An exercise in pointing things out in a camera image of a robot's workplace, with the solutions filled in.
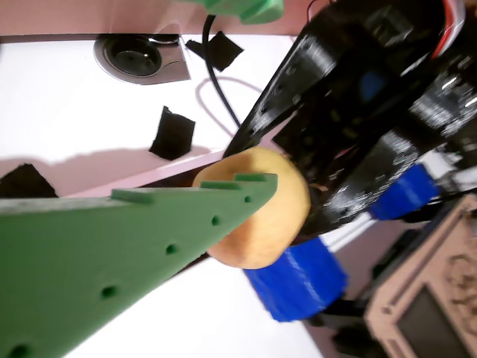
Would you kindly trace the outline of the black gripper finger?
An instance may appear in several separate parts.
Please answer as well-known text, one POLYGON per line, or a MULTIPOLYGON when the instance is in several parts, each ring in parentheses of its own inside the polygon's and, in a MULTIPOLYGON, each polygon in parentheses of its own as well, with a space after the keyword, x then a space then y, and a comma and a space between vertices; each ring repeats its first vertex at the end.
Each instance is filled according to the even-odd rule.
POLYGON ((418 159, 411 140, 389 131, 329 183, 311 183, 311 209, 298 237, 311 239, 352 222, 418 159))

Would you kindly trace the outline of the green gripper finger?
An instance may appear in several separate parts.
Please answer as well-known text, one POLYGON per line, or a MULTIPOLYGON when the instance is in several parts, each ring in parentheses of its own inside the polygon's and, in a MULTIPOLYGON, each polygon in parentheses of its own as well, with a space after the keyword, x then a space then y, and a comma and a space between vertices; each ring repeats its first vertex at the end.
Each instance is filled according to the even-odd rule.
POLYGON ((275 174, 1 201, 1 355, 61 357, 275 194, 275 174))

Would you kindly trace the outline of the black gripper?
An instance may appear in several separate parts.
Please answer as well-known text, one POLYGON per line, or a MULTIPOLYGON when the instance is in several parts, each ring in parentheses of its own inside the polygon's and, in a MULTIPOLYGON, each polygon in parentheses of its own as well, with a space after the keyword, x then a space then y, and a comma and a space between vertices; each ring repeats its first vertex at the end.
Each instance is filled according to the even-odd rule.
MULTIPOLYGON (((283 0, 186 0, 244 25, 275 22, 283 0)), ((407 69, 436 48, 441 1, 338 1, 307 24, 224 152, 258 145, 293 112, 279 145, 306 179, 325 183, 337 157, 387 132, 420 87, 407 69)))

